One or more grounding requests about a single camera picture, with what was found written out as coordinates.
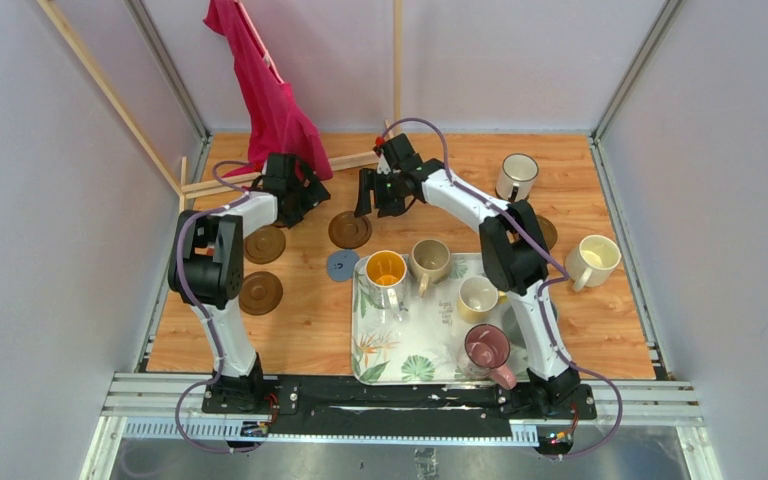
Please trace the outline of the dark wooden coaster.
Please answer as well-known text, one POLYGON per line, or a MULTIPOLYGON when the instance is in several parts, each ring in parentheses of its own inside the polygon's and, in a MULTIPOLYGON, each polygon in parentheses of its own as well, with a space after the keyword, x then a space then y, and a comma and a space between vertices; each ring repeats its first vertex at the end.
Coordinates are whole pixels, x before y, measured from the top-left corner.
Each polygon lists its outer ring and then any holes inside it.
POLYGON ((328 235, 340 249, 357 249, 372 236, 372 226, 366 216, 356 216, 353 211, 335 215, 329 223, 328 235))
POLYGON ((546 249, 550 251, 558 241, 558 231, 553 222, 542 215, 536 216, 537 223, 546 243, 546 249))

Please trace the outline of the ringed brown coaster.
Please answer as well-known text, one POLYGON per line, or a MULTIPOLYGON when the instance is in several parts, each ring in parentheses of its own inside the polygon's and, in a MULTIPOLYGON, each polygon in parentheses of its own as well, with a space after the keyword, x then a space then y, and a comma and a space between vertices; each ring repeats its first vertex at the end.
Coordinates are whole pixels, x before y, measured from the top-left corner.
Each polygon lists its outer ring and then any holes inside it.
POLYGON ((244 240, 245 259, 259 265, 277 260, 285 248, 285 234, 280 228, 273 225, 258 228, 244 240))

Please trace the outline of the blue coaster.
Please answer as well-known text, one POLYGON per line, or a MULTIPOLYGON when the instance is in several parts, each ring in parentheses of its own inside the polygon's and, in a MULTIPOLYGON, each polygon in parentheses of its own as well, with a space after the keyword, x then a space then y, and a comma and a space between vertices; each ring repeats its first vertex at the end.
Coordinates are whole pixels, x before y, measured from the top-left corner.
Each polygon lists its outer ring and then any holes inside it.
POLYGON ((346 282, 352 278, 359 259, 360 257, 355 250, 338 250, 327 257, 326 273, 334 282, 346 282))

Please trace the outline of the plain dark brown coaster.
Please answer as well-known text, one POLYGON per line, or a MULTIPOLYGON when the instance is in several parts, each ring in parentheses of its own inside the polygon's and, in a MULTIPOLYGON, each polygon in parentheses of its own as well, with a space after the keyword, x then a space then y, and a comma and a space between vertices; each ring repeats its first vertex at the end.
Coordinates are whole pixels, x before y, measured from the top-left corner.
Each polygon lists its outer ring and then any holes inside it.
POLYGON ((254 272, 243 279, 239 306, 248 315, 265 315, 280 304, 283 292, 283 285, 275 274, 254 272))

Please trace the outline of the white enamel mug black rim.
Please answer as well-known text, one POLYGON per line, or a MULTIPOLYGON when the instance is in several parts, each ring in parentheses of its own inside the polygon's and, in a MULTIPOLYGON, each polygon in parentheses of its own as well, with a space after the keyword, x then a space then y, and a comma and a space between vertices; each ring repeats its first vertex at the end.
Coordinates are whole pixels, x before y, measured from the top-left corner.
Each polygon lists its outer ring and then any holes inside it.
POLYGON ((533 157, 523 153, 508 155, 496 181, 496 196, 511 203, 526 200, 538 174, 539 165, 533 157))

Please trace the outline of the floral white serving tray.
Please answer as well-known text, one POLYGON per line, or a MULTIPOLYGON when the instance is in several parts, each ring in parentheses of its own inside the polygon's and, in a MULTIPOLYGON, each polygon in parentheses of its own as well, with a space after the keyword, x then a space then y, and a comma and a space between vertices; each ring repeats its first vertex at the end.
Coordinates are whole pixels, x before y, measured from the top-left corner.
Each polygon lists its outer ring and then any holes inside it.
MULTIPOLYGON (((458 353, 471 324, 457 312, 458 289, 469 277, 484 273, 478 253, 455 253, 449 277, 429 287, 423 298, 417 283, 407 276, 404 320, 387 321, 373 298, 362 272, 367 259, 355 266, 352 284, 351 368, 367 385, 464 384, 489 385, 490 379, 470 379, 458 364, 458 353)), ((530 373, 553 377, 567 365, 561 359, 563 346, 547 292, 530 288, 524 298, 511 296, 496 306, 484 320, 502 329, 504 311, 512 307, 526 349, 511 345, 508 366, 518 381, 530 373)))

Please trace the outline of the cream white mug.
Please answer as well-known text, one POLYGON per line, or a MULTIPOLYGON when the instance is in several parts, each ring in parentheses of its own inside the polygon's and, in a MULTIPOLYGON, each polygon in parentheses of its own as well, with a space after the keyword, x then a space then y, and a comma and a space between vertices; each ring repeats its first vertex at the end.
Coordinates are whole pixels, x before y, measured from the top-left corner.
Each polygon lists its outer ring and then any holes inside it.
POLYGON ((564 261, 572 290, 580 292, 604 284, 621 260, 622 253, 612 239, 598 234, 584 237, 564 261))

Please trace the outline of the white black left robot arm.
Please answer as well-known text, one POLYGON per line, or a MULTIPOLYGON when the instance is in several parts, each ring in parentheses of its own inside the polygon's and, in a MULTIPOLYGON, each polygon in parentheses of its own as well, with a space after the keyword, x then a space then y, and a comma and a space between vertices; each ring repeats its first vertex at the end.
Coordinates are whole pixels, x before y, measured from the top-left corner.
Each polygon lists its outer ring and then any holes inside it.
POLYGON ((291 227, 330 197, 314 169, 288 153, 269 154, 239 193, 220 207, 179 214, 168 265, 169 288, 198 316, 214 356, 207 413, 253 413, 268 397, 239 305, 246 237, 273 224, 291 227))

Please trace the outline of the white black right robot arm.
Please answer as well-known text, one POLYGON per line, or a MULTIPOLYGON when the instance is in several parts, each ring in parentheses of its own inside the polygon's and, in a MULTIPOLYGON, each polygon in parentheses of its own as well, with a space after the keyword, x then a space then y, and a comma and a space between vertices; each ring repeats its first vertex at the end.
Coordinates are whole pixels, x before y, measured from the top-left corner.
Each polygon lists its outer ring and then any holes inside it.
POLYGON ((423 160, 408 137, 379 137, 373 148, 377 168, 359 174, 356 216, 407 212, 407 198, 438 207, 475 231, 483 270, 511 300, 528 352, 531 406, 556 417, 571 403, 581 379, 562 342, 549 295, 549 253, 531 205, 506 202, 458 177, 438 159, 423 160))

